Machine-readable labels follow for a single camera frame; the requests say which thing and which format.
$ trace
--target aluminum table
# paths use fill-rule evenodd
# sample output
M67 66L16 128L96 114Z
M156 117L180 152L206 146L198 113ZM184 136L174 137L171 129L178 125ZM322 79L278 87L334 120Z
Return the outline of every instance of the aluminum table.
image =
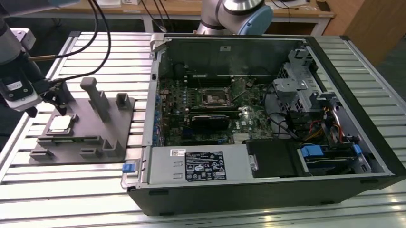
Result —
M69 37L60 54L77 50L91 32ZM108 97L125 92L136 99L127 159L140 157L143 120L151 73L148 33L112 33L112 54L96 74L97 89ZM353 43L316 38L387 143L406 164L406 104ZM80 54L55 61L48 77L91 71L101 62L107 35L100 33ZM326 76L320 75L326 88ZM68 81L73 97L87 96L80 80ZM0 227L406 227L406 181L370 190L340 204L191 214L145 216L120 186L121 164L37 166L28 163L53 107L37 106L36 118L24 117L0 154Z

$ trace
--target green circuit board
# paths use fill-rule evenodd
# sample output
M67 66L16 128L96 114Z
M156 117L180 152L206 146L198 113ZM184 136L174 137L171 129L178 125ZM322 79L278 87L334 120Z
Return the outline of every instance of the green circuit board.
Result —
M272 131L260 105L267 86L246 77L236 78L223 88L190 88L183 81L162 80L164 145L235 144L234 138L242 133L247 139L271 138ZM194 115L230 116L228 128L196 132L190 125Z

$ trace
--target warning label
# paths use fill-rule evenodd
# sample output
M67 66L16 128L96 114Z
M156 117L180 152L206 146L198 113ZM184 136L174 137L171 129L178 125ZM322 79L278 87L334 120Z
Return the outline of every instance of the warning label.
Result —
M184 153L184 163L188 182L227 179L222 151Z

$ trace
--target blue drive latch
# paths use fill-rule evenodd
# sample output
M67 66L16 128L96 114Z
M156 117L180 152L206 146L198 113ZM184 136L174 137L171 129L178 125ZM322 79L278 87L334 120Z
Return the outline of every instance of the blue drive latch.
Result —
M323 156L323 150L320 146L316 145L311 145L311 146L304 146L302 149L302 155L303 157L308 157L308 156Z
M361 150L361 147L358 145L354 145L353 149L354 149L357 155L362 154L362 150Z
M135 164L125 163L121 168L123 173L135 172Z

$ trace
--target wooden table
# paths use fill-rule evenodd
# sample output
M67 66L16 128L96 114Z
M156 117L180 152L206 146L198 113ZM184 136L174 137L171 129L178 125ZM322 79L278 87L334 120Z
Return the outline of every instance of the wooden table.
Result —
M159 12L152 0L144 0L147 9L155 19L159 19ZM192 0L163 0L162 1L171 19L179 20L200 20L202 3ZM308 4L311 9L300 7L291 9L274 9L274 22L314 23L311 35L320 36L331 18L335 17L332 12L320 11L316 7L316 1L311 0ZM109 19L141 19L144 22L145 32L154 32L152 19L147 14L143 5L121 4L119 8L105 8L103 12ZM92 18L92 11L87 0L71 7L53 9L45 12L24 15L24 17L37 18Z

